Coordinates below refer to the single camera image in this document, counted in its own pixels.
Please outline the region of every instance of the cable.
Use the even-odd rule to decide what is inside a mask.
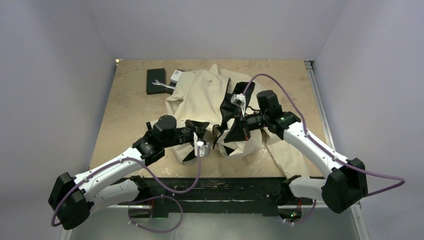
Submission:
[[[308,220],[311,217],[312,213],[314,212],[314,209],[315,209],[315,206],[316,205],[317,205],[317,200],[314,199],[310,211],[306,214],[305,217],[302,217],[299,221],[297,221],[297,222],[290,222],[289,223],[289,222],[286,222],[285,220],[283,220],[283,222],[284,223],[291,224],[292,226],[298,225],[298,224],[301,224],[301,223],[305,222],[306,220]]]
[[[134,161],[134,162],[136,162],[136,163],[138,163],[138,164],[140,164],[143,168],[145,168],[146,170],[147,170],[147,172],[149,173],[149,174],[151,174],[151,176],[157,181],[157,183],[159,183],[162,187],[164,187],[165,189],[167,189],[168,191],[170,191],[170,192],[172,192],[172,193],[175,193],[175,194],[184,194],[184,193],[187,193],[188,191],[190,191],[191,189],[193,189],[195,186],[196,186],[196,184],[198,183],[198,181],[199,181],[199,178],[200,178],[200,171],[201,171],[201,159],[200,159],[200,147],[198,147],[197,148],[197,160],[198,160],[198,174],[197,174],[197,176],[196,176],[196,179],[194,180],[194,182],[193,182],[193,184],[189,187],[189,188],[187,188],[186,190],[181,190],[181,191],[178,191],[178,190],[174,190],[174,189],[172,189],[172,188],[169,188],[168,186],[166,186],[161,180],[159,180],[159,178],[144,164],[144,162],[142,162],[142,161],[140,161],[140,160],[138,160],[138,159],[135,159],[135,158],[132,158],[132,157],[125,157],[125,158],[123,158],[122,159],[122,162],[121,161],[119,161],[119,160],[116,160],[116,161],[113,161],[113,162],[110,162],[110,163],[108,163],[108,164],[106,164],[106,165],[104,165],[104,166],[102,166],[102,167],[100,167],[99,169],[97,169],[97,170],[95,170],[95,171],[93,171],[92,173],[90,173],[87,177],[86,177],[86,179],[87,180],[89,180],[89,179],[91,179],[92,177],[94,177],[95,175],[97,175],[99,172],[101,172],[101,171],[103,171],[103,170],[105,170],[105,169],[108,169],[108,168],[110,168],[111,166],[113,166],[113,165],[115,165],[115,164],[120,164],[120,163],[123,163],[123,162],[126,162],[126,161]],[[51,224],[51,226],[52,227],[57,227],[57,226],[60,226],[61,225],[61,223],[60,222],[58,222],[58,223],[56,223],[55,222],[55,220],[56,220],[56,217],[57,217],[57,215],[58,215],[58,212],[59,212],[59,209],[61,209],[61,207],[62,207],[62,205],[64,204],[64,202],[69,198],[69,196],[73,193],[73,192],[75,192],[83,183],[85,183],[86,182],[86,180],[85,179],[83,179],[83,180],[81,180],[81,181],[79,181],[75,186],[73,186],[73,188],[71,188],[71,190],[69,190],[69,192],[67,192],[67,194],[65,194],[65,196],[62,198],[62,200],[60,200],[60,202],[59,202],[59,204],[57,205],[57,207],[56,207],[56,209],[54,210],[54,212],[53,212],[53,216],[51,217],[51,220],[50,220],[50,224]]]
[[[166,233],[172,232],[176,228],[178,228],[178,226],[183,221],[183,207],[181,206],[181,204],[175,198],[173,198],[171,196],[160,195],[160,196],[149,197],[147,199],[143,199],[143,200],[139,200],[139,201],[132,201],[131,203],[133,203],[133,204],[140,204],[140,203],[143,203],[143,202],[146,202],[146,201],[150,201],[150,200],[154,200],[154,199],[161,199],[161,198],[170,199],[170,200],[174,201],[178,205],[179,210],[181,212],[181,216],[179,217],[179,220],[178,220],[178,222],[177,222],[177,224],[175,226],[173,226],[173,227],[171,227],[170,229],[167,229],[167,230],[155,230],[155,229],[151,229],[151,228],[148,228],[148,227],[139,225],[138,223],[136,223],[135,221],[133,221],[133,219],[130,216],[130,213],[128,213],[128,219],[129,219],[128,224],[133,224],[136,227],[139,227],[141,229],[147,230],[147,231],[152,232],[152,233],[155,233],[155,234],[166,234]]]
[[[291,105],[293,106],[293,108],[296,110],[296,112],[300,115],[300,118],[302,119],[302,124],[303,124],[303,130],[304,130],[304,132],[305,132],[305,134],[306,134],[306,136],[307,136],[307,138],[311,141],[311,142],[313,142],[319,149],[321,149],[322,151],[324,151],[327,155],[329,155],[332,159],[334,159],[336,162],[338,162],[339,164],[341,164],[341,165],[343,165],[343,166],[345,166],[345,167],[347,167],[347,168],[350,168],[350,169],[352,169],[352,170],[355,170],[355,171],[357,171],[357,172],[359,172],[359,173],[362,173],[362,174],[367,174],[367,175],[371,175],[371,176],[374,176],[374,177],[377,177],[377,178],[382,178],[382,179],[391,179],[391,180],[398,180],[399,182],[398,183],[396,183],[396,184],[393,184],[393,185],[391,185],[391,186],[388,186],[388,187],[384,187],[384,188],[382,188],[382,189],[380,189],[380,190],[376,190],[376,191],[373,191],[373,192],[371,192],[371,193],[368,193],[365,197],[369,197],[369,196],[372,196],[372,195],[376,195],[376,194],[380,194],[380,193],[382,193],[382,192],[385,192],[385,191],[388,191],[388,190],[391,190],[391,189],[394,189],[394,188],[397,188],[397,187],[400,187],[400,186],[402,186],[404,183],[405,183],[405,179],[403,178],[403,177],[400,177],[400,176],[392,176],[392,175],[386,175],[386,174],[381,174],[381,173],[377,173],[377,172],[372,172],[372,171],[367,171],[367,170],[364,170],[364,169],[361,169],[361,168],[358,168],[358,167],[355,167],[355,166],[352,166],[352,165],[349,165],[349,164],[347,164],[346,162],[344,162],[344,161],[341,161],[340,159],[338,159],[334,154],[332,154],[330,151],[328,151],[326,148],[324,148],[321,144],[319,144],[314,138],[312,138],[312,136],[310,135],[310,134],[308,134],[308,129],[307,129],[307,127],[306,127],[306,120],[305,120],[305,117],[304,117],[304,115],[301,113],[301,111],[299,110],[299,108],[296,106],[296,104],[295,104],[295,102],[292,100],[292,98],[289,96],[289,94],[287,93],[287,91],[284,89],[284,87],[275,79],[275,78],[273,78],[272,76],[270,76],[270,75],[268,75],[268,74],[266,74],[266,73],[259,73],[259,74],[256,74],[255,76],[253,76],[252,78],[251,78],[251,80],[247,83],[247,85],[246,85],[246,88],[244,89],[244,91],[243,91],[243,95],[245,95],[246,94],[246,92],[247,92],[247,90],[248,90],[248,88],[249,88],[249,86],[251,85],[251,83],[253,82],[253,80],[255,79],[255,78],[257,78],[257,77],[259,77],[259,76],[265,76],[265,77],[268,77],[268,78],[270,78],[271,80],[273,80],[278,86],[279,86],[279,88],[284,92],[284,94],[285,94],[285,96],[287,97],[287,99],[290,101],[290,103],[291,103]]]

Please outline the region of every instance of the white wall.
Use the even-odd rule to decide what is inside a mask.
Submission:
[[[361,201],[372,239],[424,235],[423,9],[422,0],[350,0],[314,63],[338,150],[406,178]],[[370,191],[394,183],[367,179]]]
[[[120,59],[313,60],[347,0],[87,0]]]
[[[115,64],[84,0],[0,1],[0,239],[58,239],[47,200],[87,169]]]

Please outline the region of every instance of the wooden board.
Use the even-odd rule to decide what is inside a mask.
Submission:
[[[146,132],[146,122],[166,114],[166,93],[146,94],[146,70],[166,69],[166,81],[175,69],[185,71],[208,70],[213,64],[220,68],[253,76],[267,73],[275,77],[288,91],[297,107],[306,118],[308,128],[326,142],[319,108],[303,60],[122,60],[119,62],[103,121],[98,133],[90,168],[95,168],[116,157]],[[267,89],[278,95],[284,111],[295,110],[284,93],[271,80],[257,78]],[[306,161],[311,176],[322,176],[318,169]],[[267,148],[241,159],[225,159],[212,150],[209,157],[202,159],[201,177],[280,177],[282,171],[270,157]],[[165,157],[149,167],[159,177],[195,177],[197,164],[183,165],[171,150]],[[134,175],[150,177],[142,170]]]

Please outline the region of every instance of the purple cable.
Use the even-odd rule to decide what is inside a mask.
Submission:
[[[176,228],[178,228],[178,226],[183,221],[183,207],[181,206],[181,204],[175,198],[173,198],[171,196],[161,195],[161,196],[149,197],[147,199],[143,199],[143,200],[139,200],[139,201],[132,201],[131,203],[132,204],[140,204],[140,203],[143,203],[143,202],[146,202],[146,201],[150,201],[150,200],[153,200],[153,199],[161,199],[161,198],[171,199],[172,201],[174,201],[178,205],[179,210],[181,212],[181,216],[179,217],[179,220],[178,220],[178,222],[177,222],[177,224],[175,226],[173,226],[173,227],[171,227],[170,229],[167,229],[167,230],[155,230],[155,229],[151,229],[151,228],[148,228],[148,227],[139,225],[138,223],[136,223],[135,221],[133,221],[133,219],[131,219],[130,213],[128,213],[129,223],[133,224],[136,227],[139,227],[141,229],[147,230],[147,231],[152,232],[152,233],[155,233],[155,234],[166,234],[166,233],[172,232]]]
[[[311,207],[310,211],[306,214],[306,216],[305,216],[305,217],[302,217],[302,218],[301,218],[299,221],[297,221],[297,222],[293,222],[292,224],[293,224],[293,225],[298,225],[298,224],[301,224],[301,223],[305,222],[306,220],[308,220],[308,219],[311,217],[312,212],[314,211],[314,209],[315,209],[315,206],[316,206],[316,205],[317,205],[317,200],[316,200],[316,199],[314,199],[314,200],[313,200],[312,207]]]
[[[170,191],[170,192],[172,192],[172,193],[175,193],[175,194],[184,194],[184,193],[187,193],[188,191],[190,191],[191,189],[193,189],[195,186],[196,186],[196,184],[198,183],[198,181],[199,181],[199,178],[200,178],[200,171],[201,171],[201,161],[200,161],[200,147],[198,147],[197,148],[197,160],[198,160],[198,174],[197,174],[197,176],[196,176],[196,179],[194,180],[194,182],[193,182],[193,184],[189,187],[189,188],[187,188],[186,190],[181,190],[181,191],[178,191],[178,190],[174,190],[174,189],[172,189],[172,188],[169,188],[168,186],[166,186],[161,180],[159,180],[159,178],[142,162],[142,161],[140,161],[140,160],[138,160],[138,159],[135,159],[135,158],[132,158],[132,157],[125,157],[125,158],[123,158],[122,159],[122,163],[123,162],[126,162],[126,161],[134,161],[134,162],[136,162],[136,163],[138,163],[138,164],[140,164],[143,168],[145,168],[146,170],[147,170],[147,172],[149,173],[149,174],[151,174],[151,176],[157,181],[157,183],[159,183],[162,187],[164,187],[166,190],[168,190],[168,191]],[[107,169],[107,168],[110,168],[111,166],[113,166],[113,165],[115,165],[115,164],[120,164],[121,162],[119,161],[119,160],[116,160],[116,161],[113,161],[113,162],[110,162],[110,163],[108,163],[108,164],[106,164],[106,165],[104,165],[104,166],[102,166],[101,168],[99,168],[99,169],[97,169],[97,170],[95,170],[95,171],[93,171],[91,174],[89,174],[88,176],[87,176],[87,180],[89,180],[89,179],[91,179],[92,177],[94,177],[96,174],[98,174],[99,172],[101,172],[101,171],[103,171],[103,170],[105,170],[105,169]],[[56,223],[55,222],[55,220],[56,220],[56,217],[57,217],[57,215],[58,215],[58,212],[59,212],[59,209],[61,209],[61,207],[62,207],[62,205],[64,204],[64,202],[66,201],[66,199],[68,199],[69,198],[69,196],[75,191],[75,190],[77,190],[83,183],[85,182],[85,180],[81,180],[80,182],[78,182],[75,186],[73,186],[73,188],[71,188],[71,190],[69,190],[69,192],[67,192],[67,194],[65,194],[65,196],[62,198],[62,200],[60,200],[60,202],[59,202],[59,204],[57,205],[57,207],[56,207],[56,209],[54,210],[54,213],[53,213],[53,216],[51,217],[51,220],[50,220],[50,224],[51,224],[51,226],[52,227],[57,227],[57,226],[60,226],[61,225],[61,223],[60,222],[58,222],[58,223]],[[164,198],[167,198],[167,199],[171,199],[171,200],[173,200],[174,202],[177,202],[177,204],[178,204],[178,206],[180,206],[180,209],[181,209],[181,219],[180,219],[180,221],[177,223],[177,225],[175,226],[175,227],[173,227],[172,228],[172,230],[174,230],[176,227],[178,227],[179,225],[180,225],[180,223],[181,223],[181,220],[183,219],[183,208],[181,207],[181,205],[180,205],[180,203],[175,199],[175,198],[173,198],[173,197],[171,197],[171,196],[156,196],[156,197],[154,197],[154,198],[161,198],[161,197],[164,197]],[[148,201],[148,200],[151,200],[152,198],[148,198],[148,199],[145,199],[145,200],[141,200],[141,201],[138,201],[138,202],[145,202],[145,201]],[[156,231],[156,230],[153,230],[153,229],[146,229],[146,230],[148,230],[148,231],[151,231],[151,232],[154,232],[154,231]]]
[[[335,155],[334,154],[332,154],[331,152],[329,152],[327,149],[325,149],[321,144],[319,144],[315,139],[313,139],[312,137],[311,137],[311,135],[310,134],[308,134],[308,129],[307,129],[307,127],[306,127],[306,120],[305,120],[305,117],[304,117],[304,115],[301,113],[301,111],[299,110],[299,108],[296,106],[296,104],[295,104],[295,102],[292,100],[292,98],[289,96],[289,94],[287,93],[287,91],[284,89],[284,87],[275,79],[275,78],[273,78],[272,76],[270,76],[270,75],[268,75],[268,74],[266,74],[266,73],[259,73],[259,74],[256,74],[255,76],[253,76],[252,78],[251,78],[251,80],[247,83],[247,85],[246,85],[246,88],[244,89],[244,91],[243,91],[243,95],[245,95],[246,94],[246,92],[247,92],[247,90],[248,90],[248,88],[249,88],[249,86],[251,85],[251,83],[253,82],[253,80],[255,79],[255,78],[257,78],[257,77],[259,77],[259,76],[265,76],[265,77],[268,77],[268,78],[270,78],[271,80],[273,80],[279,87],[280,87],[280,89],[284,92],[284,94],[285,94],[285,96],[287,97],[287,99],[290,101],[290,103],[291,103],[291,105],[293,106],[293,108],[296,110],[296,112],[300,115],[300,118],[302,119],[302,124],[303,124],[303,130],[304,130],[304,132],[305,132],[305,134],[306,134],[306,136],[307,136],[307,138],[309,139],[309,140],[311,140],[319,149],[321,149],[322,151],[324,151],[327,155],[329,155],[332,159],[334,159],[335,158]],[[400,176],[392,176],[392,175],[386,175],[386,174],[381,174],[381,173],[377,173],[377,172],[372,172],[372,171],[367,171],[367,170],[363,170],[363,169],[360,169],[360,168],[358,168],[358,167],[355,167],[355,166],[352,166],[352,165],[349,165],[349,164],[347,164],[346,162],[343,162],[343,161],[341,161],[340,159],[338,159],[338,158],[335,158],[334,159],[336,162],[338,162],[339,164],[341,164],[341,165],[343,165],[343,166],[346,166],[347,168],[350,168],[350,169],[353,169],[353,170],[355,170],[355,171],[357,171],[357,172],[360,172],[360,173],[362,173],[362,174],[367,174],[367,175],[371,175],[371,176],[374,176],[374,177],[377,177],[377,178],[382,178],[382,179],[391,179],[391,180],[398,180],[399,182],[398,183],[396,183],[396,184],[393,184],[393,185],[391,185],[391,186],[388,186],[388,187],[385,187],[385,188],[382,188],[382,189],[380,189],[380,190],[376,190],[376,191],[373,191],[373,192],[371,192],[371,193],[368,193],[367,195],[366,195],[366,197],[369,197],[369,196],[372,196],[372,195],[376,195],[376,194],[379,194],[379,193],[382,193],[382,192],[385,192],[385,191],[388,191],[388,190],[391,190],[391,189],[394,189],[394,188],[397,188],[397,187],[399,187],[399,186],[402,186],[404,183],[405,183],[405,179],[403,178],[403,177],[400,177]]]

